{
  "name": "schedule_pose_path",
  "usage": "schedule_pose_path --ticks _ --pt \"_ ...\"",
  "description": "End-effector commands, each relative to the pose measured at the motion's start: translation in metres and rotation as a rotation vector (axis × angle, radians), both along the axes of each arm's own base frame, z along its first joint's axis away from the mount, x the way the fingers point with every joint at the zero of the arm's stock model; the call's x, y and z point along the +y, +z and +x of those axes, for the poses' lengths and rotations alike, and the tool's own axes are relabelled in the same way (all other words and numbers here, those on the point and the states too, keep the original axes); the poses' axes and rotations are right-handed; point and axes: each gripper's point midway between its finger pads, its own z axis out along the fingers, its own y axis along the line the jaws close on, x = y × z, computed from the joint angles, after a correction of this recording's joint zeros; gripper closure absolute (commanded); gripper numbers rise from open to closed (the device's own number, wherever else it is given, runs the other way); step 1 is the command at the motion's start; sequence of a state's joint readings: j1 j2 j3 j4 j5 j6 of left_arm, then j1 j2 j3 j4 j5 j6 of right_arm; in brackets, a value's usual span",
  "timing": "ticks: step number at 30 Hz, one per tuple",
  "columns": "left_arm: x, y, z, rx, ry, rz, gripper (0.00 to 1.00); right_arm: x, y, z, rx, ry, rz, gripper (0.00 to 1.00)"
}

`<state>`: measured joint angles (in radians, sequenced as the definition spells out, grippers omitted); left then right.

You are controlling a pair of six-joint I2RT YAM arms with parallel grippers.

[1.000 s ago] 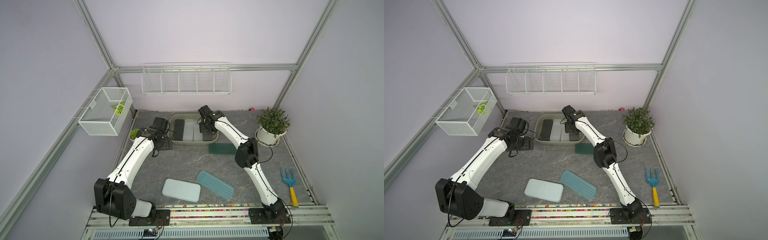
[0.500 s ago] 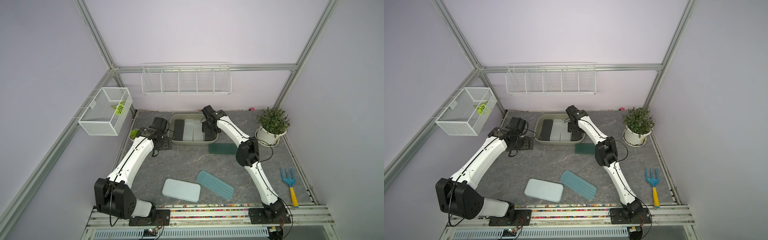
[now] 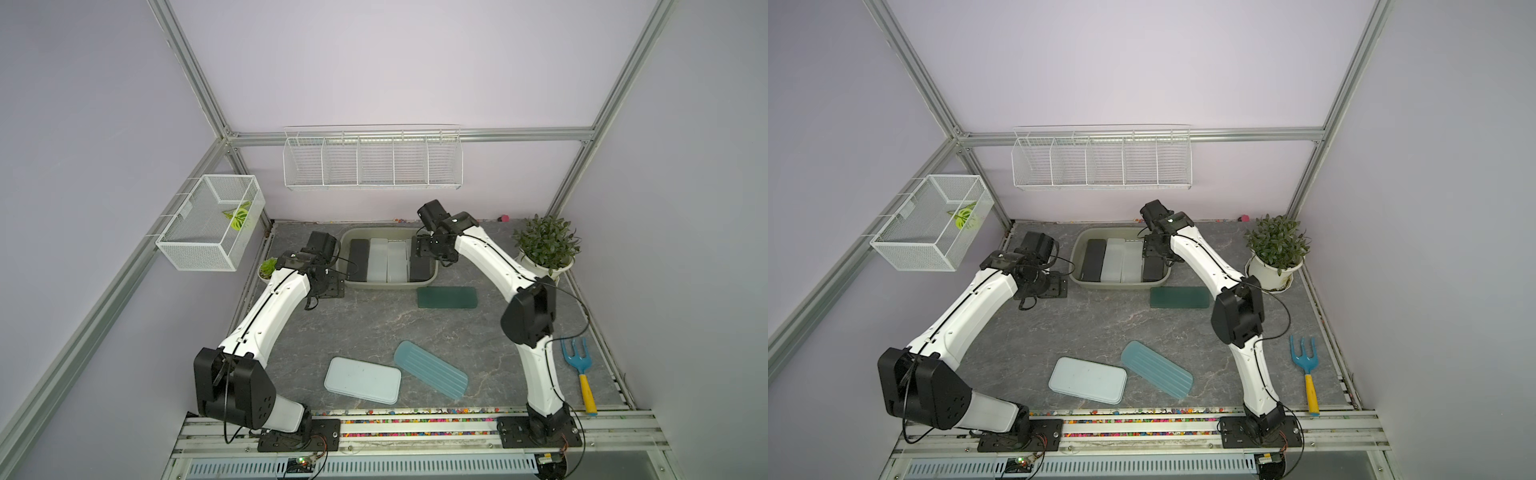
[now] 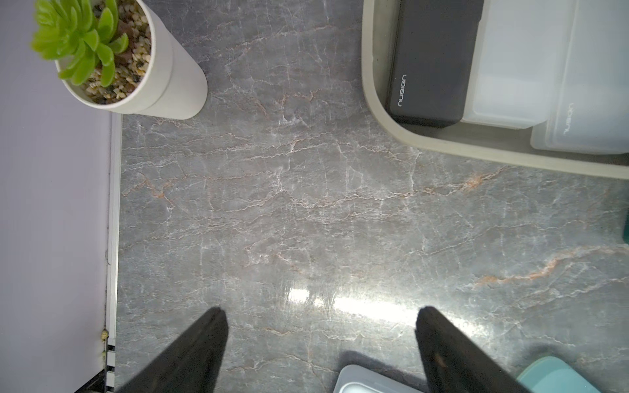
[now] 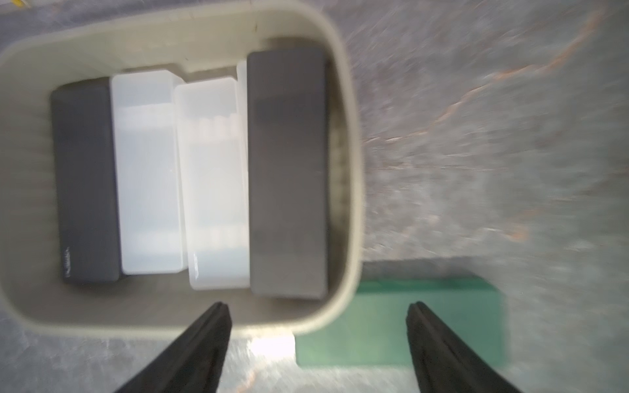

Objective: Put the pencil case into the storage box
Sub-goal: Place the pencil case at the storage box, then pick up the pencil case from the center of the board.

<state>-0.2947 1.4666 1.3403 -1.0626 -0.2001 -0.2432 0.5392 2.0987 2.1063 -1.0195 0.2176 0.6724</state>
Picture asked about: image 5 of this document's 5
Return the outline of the beige plastic storage box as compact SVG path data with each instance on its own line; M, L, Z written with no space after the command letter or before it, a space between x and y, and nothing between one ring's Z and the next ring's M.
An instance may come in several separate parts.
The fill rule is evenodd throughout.
M61 278L49 94L119 70L186 74L311 41L329 51L331 288L320 301L194 291L181 274L76 287ZM1 18L1 303L56 336L168 339L217 301L235 336L299 334L344 311L360 278L365 182L347 45L312 1L64 1Z

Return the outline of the black pencil case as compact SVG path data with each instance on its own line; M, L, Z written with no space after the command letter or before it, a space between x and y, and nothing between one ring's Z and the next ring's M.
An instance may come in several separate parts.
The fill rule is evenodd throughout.
M114 283L123 277L108 78L50 95L62 277Z

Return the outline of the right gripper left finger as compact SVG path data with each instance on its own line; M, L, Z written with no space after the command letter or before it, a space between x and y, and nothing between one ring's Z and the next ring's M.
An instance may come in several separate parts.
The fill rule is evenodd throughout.
M229 306L216 302L119 392L216 392L232 330Z

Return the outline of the translucent white pencil case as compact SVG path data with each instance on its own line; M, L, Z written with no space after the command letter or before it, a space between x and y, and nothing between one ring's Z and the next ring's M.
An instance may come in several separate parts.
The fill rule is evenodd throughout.
M190 284L248 288L247 149L237 81L180 85L175 104Z
M175 87L168 70L111 78L111 111L124 274L186 270Z
M245 157L248 157L248 108L247 108L247 61L242 60L236 65L238 84L238 112L242 123L242 135Z

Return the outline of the dark grey pencil case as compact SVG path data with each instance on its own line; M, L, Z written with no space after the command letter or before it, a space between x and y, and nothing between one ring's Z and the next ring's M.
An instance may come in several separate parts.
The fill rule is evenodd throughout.
M251 288L319 300L329 291L326 53L317 47L247 58Z

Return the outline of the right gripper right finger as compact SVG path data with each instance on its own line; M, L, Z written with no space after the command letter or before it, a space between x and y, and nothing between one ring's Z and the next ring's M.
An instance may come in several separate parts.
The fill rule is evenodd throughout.
M423 302L410 305L407 337L422 393L520 393Z

